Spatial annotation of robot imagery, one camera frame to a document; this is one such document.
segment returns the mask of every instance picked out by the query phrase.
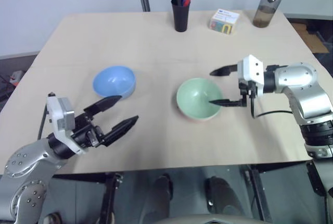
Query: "black cup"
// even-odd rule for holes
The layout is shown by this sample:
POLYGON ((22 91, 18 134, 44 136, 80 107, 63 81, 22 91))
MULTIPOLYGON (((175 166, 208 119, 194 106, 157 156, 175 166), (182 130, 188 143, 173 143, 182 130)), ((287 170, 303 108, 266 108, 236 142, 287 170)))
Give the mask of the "black cup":
POLYGON ((184 32, 187 30, 188 10, 191 3, 186 7, 179 6, 177 0, 171 0, 173 10, 173 20, 175 22, 175 30, 184 32))

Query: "gray floor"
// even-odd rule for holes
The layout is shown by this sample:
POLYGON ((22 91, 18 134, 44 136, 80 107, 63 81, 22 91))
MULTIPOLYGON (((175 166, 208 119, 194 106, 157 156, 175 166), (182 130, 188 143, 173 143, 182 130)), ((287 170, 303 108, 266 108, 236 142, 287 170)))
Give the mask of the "gray floor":
POLYGON ((238 166, 211 166, 151 171, 128 172, 115 199, 116 223, 137 223, 146 193, 163 173, 167 172, 174 186, 170 203, 170 217, 208 214, 204 193, 204 180, 212 176, 225 179, 236 192, 246 216, 252 218, 250 200, 245 181, 238 166))
MULTIPOLYGON (((174 185, 170 217, 208 214, 203 182, 205 178, 218 176, 228 181, 246 216, 253 218, 252 198, 248 197, 238 166, 212 166, 126 172, 114 201, 116 224, 138 223, 149 187, 165 172, 174 185)), ((325 223, 323 198, 313 192, 305 164, 262 173, 261 179, 273 223, 325 223)), ((67 224, 95 223, 104 189, 103 184, 53 179, 42 216, 57 211, 67 224)))
POLYGON ((261 174, 274 224, 324 224, 324 199, 312 190, 305 164, 261 174))
MULTIPOLYGON (((0 75, 6 79, 6 81, 9 81, 10 76, 14 71, 27 71, 35 60, 35 57, 36 56, 24 56, 0 60, 0 75)), ((13 86, 6 84, 3 79, 0 79, 0 112, 13 90, 13 86)))

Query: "brown plastic bottle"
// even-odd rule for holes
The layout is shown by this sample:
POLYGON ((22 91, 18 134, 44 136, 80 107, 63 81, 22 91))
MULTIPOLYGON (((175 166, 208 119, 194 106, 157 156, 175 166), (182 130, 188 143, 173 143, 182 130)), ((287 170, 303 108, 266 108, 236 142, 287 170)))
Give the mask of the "brown plastic bottle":
POLYGON ((260 0, 253 25, 259 28, 267 27, 280 3, 281 0, 260 0))

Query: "cardboard box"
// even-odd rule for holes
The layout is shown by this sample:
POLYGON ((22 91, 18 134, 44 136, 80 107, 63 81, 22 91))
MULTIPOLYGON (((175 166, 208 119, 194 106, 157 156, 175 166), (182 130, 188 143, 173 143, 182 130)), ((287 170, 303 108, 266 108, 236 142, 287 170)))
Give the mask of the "cardboard box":
POLYGON ((300 35, 301 39, 307 45, 307 47, 311 50, 312 53, 328 53, 328 49, 321 42, 319 37, 316 34, 309 34, 306 30, 306 25, 303 23, 292 23, 291 24, 294 29, 297 31, 298 35, 300 35))

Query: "blue bowl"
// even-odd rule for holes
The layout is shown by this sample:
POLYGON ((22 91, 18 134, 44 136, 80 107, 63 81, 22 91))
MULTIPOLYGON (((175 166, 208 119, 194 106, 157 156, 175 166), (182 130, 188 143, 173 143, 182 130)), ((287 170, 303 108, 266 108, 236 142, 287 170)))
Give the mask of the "blue bowl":
POLYGON ((102 96, 121 95, 129 97, 135 90, 136 79, 133 71, 125 66, 111 66, 94 78, 94 91, 102 96))

